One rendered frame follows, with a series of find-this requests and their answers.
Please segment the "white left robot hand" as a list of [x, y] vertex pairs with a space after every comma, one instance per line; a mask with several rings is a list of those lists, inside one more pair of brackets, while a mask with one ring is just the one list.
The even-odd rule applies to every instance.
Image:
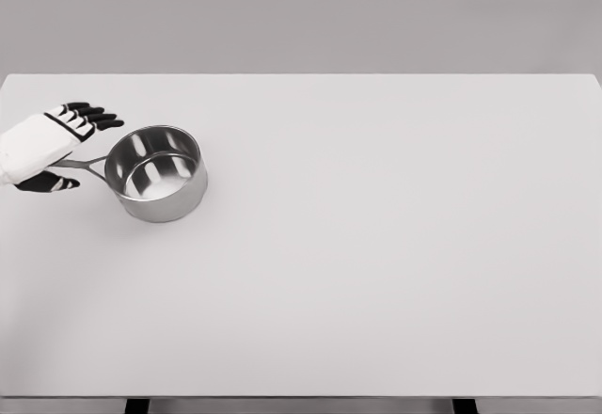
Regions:
[[124, 125], [101, 106], [63, 103], [21, 120], [0, 134], [0, 186], [51, 194], [80, 183], [49, 169], [99, 132]]

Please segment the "stainless steel saucepan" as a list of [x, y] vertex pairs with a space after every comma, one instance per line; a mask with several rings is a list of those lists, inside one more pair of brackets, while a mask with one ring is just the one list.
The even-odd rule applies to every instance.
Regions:
[[91, 173], [130, 216], [150, 223], [179, 220], [193, 212], [209, 182], [197, 141], [170, 125], [134, 130], [105, 156], [87, 161], [63, 158], [54, 166]]

